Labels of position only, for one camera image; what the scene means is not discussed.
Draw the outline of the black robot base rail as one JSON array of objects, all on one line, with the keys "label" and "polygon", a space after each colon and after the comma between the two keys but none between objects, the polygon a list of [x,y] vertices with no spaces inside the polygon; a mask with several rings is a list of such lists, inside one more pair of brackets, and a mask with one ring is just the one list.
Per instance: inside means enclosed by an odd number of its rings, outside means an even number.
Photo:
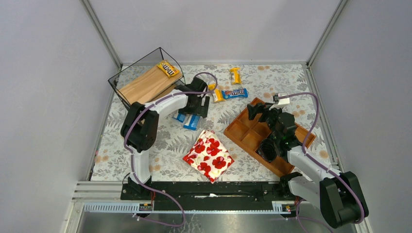
[{"label": "black robot base rail", "polygon": [[273,203],[294,203],[295,195],[279,182],[152,182],[149,189],[128,180],[121,200],[148,201],[156,211],[272,211]]}]

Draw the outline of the blue white candy bar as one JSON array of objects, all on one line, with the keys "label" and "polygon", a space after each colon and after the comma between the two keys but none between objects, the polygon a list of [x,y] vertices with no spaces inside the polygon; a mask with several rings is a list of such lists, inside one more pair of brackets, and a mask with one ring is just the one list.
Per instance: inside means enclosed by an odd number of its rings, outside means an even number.
[{"label": "blue white candy bar", "polygon": [[176,119],[177,121],[184,123],[185,119],[186,119],[186,114],[182,114],[182,113],[175,113],[172,117],[173,119]]},{"label": "blue white candy bar", "polygon": [[200,120],[200,116],[187,115],[183,128],[195,131],[197,130],[197,125],[199,123],[199,120]]}]

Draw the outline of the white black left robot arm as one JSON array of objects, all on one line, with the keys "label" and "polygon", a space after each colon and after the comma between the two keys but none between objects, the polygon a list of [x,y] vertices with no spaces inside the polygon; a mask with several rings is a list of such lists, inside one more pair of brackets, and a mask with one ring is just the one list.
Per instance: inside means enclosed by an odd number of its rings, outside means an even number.
[{"label": "white black left robot arm", "polygon": [[187,85],[179,85],[168,95],[149,103],[134,102],[120,131],[125,148],[131,152],[130,185],[142,193],[151,180],[149,151],[156,140],[159,119],[172,113],[191,118],[206,118],[210,98],[207,84],[195,77]]}]

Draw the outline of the yellow m&m candy bag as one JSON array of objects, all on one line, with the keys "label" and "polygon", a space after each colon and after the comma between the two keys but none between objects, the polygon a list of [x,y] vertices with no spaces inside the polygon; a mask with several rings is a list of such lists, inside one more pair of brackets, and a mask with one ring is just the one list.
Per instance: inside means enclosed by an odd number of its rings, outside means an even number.
[{"label": "yellow m&m candy bag", "polygon": [[180,70],[173,66],[168,60],[162,60],[156,66],[161,69],[169,78],[180,73]]}]

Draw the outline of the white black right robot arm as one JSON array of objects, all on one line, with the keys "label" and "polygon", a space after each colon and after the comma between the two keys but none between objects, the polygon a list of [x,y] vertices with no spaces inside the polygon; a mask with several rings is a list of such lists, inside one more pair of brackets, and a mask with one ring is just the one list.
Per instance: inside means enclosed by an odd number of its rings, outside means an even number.
[{"label": "white black right robot arm", "polygon": [[298,172],[280,178],[285,194],[298,196],[319,208],[327,224],[336,229],[345,224],[360,223],[368,216],[368,207],[357,176],[327,167],[300,142],[295,132],[294,115],[275,108],[271,103],[247,105],[248,119],[256,117],[268,126],[270,134],[262,140],[256,153],[267,162],[281,159],[299,168]]}]

